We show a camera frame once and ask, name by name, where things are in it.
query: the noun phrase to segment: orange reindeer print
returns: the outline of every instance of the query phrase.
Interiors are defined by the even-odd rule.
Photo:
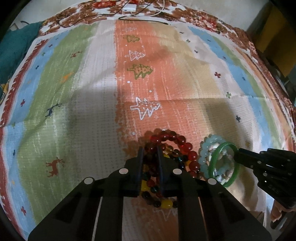
[[[49,176],[47,176],[47,177],[53,177],[54,175],[55,175],[55,176],[58,175],[58,173],[59,173],[59,170],[57,169],[57,164],[58,164],[58,163],[61,163],[62,166],[64,167],[64,163],[65,163],[65,161],[63,161],[63,159],[58,159],[58,157],[57,157],[55,160],[53,160],[53,161],[50,162],[50,163],[46,162],[46,166],[47,166],[47,167],[52,167],[52,171],[49,172],[51,175],[49,175]]]

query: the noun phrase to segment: christmas tree print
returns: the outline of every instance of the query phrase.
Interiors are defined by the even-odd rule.
[[[131,51],[129,50],[129,55],[125,55],[125,57],[130,57],[131,61],[133,61],[134,59],[139,60],[139,58],[143,58],[146,54],[144,53],[139,53],[138,51]]]
[[[150,102],[144,98],[142,101],[139,97],[136,97],[136,105],[130,106],[131,110],[137,110],[140,115],[140,120],[143,120],[145,115],[148,113],[148,116],[151,117],[154,110],[158,110],[160,103]]]
[[[128,68],[127,71],[133,71],[135,74],[135,80],[137,80],[140,76],[142,76],[142,78],[145,78],[146,75],[151,74],[153,69],[143,64],[133,64],[133,67]]]
[[[129,35],[129,34],[123,38],[126,39],[128,41],[128,43],[130,43],[130,42],[134,43],[134,42],[137,42],[140,40],[140,38],[136,37],[135,35]]]

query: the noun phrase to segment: yellow bead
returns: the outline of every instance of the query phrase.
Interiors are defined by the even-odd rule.
[[[149,166],[144,164],[143,165],[143,172],[147,172],[147,171],[149,171]]]
[[[161,208],[170,209],[173,207],[173,202],[170,199],[161,201]]]
[[[150,191],[150,188],[147,186],[147,182],[142,180],[141,191]]]

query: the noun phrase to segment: blue stripe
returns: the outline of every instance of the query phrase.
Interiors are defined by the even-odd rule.
[[[252,80],[248,79],[248,76],[245,72],[246,70],[242,69],[240,66],[234,63],[234,61],[225,51],[223,51],[221,46],[216,42],[215,38],[212,35],[193,27],[189,27],[189,29],[193,32],[193,34],[197,35],[205,43],[207,43],[210,49],[217,55],[218,58],[226,62],[233,78],[235,79],[241,90],[244,92],[244,94],[247,96],[249,103],[253,109],[254,115],[259,124],[260,136],[262,137],[262,147],[264,148],[264,150],[273,147],[274,145],[272,143],[268,122],[264,116],[264,111],[259,99],[263,96],[257,96],[254,92],[250,84],[250,81]]]
[[[43,69],[52,56],[54,48],[59,45],[60,41],[67,36],[68,33],[69,31],[65,31],[51,38],[39,51],[38,55],[31,63],[30,69],[22,79],[21,86],[18,90],[16,99],[14,100],[15,104],[14,109],[11,111],[12,116],[9,125],[4,127],[5,133],[7,133],[4,142],[6,150],[4,160],[6,161],[9,170],[8,191],[11,193],[13,210],[18,217],[21,227],[24,229],[23,234],[26,239],[28,239],[29,233],[36,227],[36,223],[27,193],[23,189],[22,180],[20,179],[19,167],[17,165],[18,148],[23,138],[23,133],[26,131],[24,120],[29,113]],[[23,99],[25,100],[25,103],[21,106],[20,104]],[[28,177],[28,180],[26,181],[34,182],[34,177]],[[22,213],[22,207],[26,210],[26,215]]]

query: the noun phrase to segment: bed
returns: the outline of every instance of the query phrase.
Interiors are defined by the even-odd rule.
[[[85,177],[136,156],[148,131],[173,130],[196,151],[209,134],[255,152],[295,151],[294,107],[243,30],[173,1],[132,2],[143,21],[121,11],[126,1],[84,2],[45,20],[10,80],[0,200],[25,239]],[[228,190],[266,211],[250,170]],[[123,240],[177,240],[176,209],[126,198],[123,215]]]

